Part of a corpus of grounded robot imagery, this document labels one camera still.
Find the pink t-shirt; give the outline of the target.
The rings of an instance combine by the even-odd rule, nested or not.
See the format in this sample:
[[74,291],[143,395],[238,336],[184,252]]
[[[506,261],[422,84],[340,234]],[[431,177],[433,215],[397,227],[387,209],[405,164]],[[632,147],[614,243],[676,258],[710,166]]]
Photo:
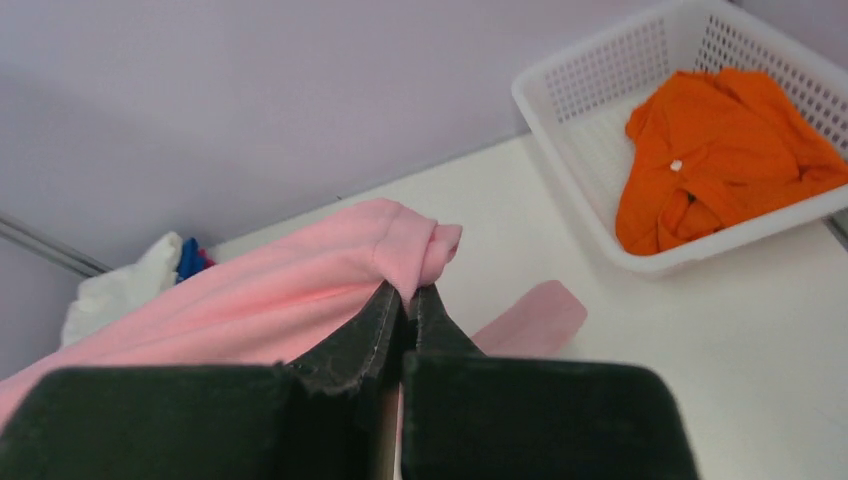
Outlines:
[[388,283],[409,306],[463,229],[392,200],[345,208],[221,263],[1,383],[8,421],[48,373],[90,365],[273,364],[299,357]]

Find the left aluminium corner post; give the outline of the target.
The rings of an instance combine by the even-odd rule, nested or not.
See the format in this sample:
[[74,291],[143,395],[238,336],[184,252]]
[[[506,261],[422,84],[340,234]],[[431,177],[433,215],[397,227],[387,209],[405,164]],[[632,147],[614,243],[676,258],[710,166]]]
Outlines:
[[99,276],[112,270],[111,267],[93,257],[4,212],[1,213],[1,237],[50,263],[85,278]]

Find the white folded t-shirt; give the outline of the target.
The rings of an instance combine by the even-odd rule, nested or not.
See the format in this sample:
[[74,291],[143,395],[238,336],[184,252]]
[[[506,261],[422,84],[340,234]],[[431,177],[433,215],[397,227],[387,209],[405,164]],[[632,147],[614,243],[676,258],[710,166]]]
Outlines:
[[176,283],[183,239],[168,232],[134,263],[82,281],[60,336],[69,346],[151,301]]

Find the blue printed folded t-shirt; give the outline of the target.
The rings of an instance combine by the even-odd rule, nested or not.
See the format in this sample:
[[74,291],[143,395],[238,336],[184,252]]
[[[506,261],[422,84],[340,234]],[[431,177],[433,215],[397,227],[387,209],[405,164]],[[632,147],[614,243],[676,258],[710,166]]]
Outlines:
[[202,272],[207,264],[207,259],[198,241],[190,237],[183,242],[181,255],[175,273],[175,283],[179,284],[197,273]]

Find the red folded t-shirt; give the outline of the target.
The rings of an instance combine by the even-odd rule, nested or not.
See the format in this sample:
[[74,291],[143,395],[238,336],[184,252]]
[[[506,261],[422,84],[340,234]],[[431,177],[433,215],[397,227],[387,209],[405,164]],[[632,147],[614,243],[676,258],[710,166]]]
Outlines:
[[207,254],[207,251],[203,248],[200,248],[197,251],[197,265],[200,270],[206,270],[216,265],[216,262]]

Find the white plastic laundry basket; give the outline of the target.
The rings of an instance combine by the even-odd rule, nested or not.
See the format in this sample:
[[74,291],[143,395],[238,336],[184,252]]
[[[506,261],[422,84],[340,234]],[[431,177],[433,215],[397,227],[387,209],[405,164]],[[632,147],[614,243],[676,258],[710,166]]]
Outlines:
[[767,73],[804,119],[847,151],[847,73],[726,1],[665,1],[568,46],[517,76],[513,98],[552,168],[557,190],[603,255],[662,277],[847,207],[838,188],[704,240],[653,256],[626,252],[615,233],[634,159],[631,112],[678,70]]

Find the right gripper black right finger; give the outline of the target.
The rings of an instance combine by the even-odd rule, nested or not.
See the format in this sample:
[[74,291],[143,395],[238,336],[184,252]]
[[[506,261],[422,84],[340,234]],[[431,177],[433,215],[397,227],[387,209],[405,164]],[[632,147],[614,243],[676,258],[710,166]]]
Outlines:
[[630,364],[483,353],[435,286],[410,305],[400,472],[406,479],[695,479],[677,402]]

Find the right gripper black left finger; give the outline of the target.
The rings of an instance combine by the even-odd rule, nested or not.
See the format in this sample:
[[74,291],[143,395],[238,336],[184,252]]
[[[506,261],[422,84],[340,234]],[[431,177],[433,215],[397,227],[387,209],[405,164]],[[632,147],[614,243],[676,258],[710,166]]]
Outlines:
[[5,479],[383,479],[402,325],[381,285],[342,327],[271,365],[63,368],[1,435]]

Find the orange t-shirt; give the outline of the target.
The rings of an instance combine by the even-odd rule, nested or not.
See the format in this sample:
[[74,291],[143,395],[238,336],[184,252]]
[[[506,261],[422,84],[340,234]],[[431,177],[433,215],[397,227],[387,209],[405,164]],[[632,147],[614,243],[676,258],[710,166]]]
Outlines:
[[767,74],[677,72],[633,110],[615,232],[655,255],[846,185],[837,150]]

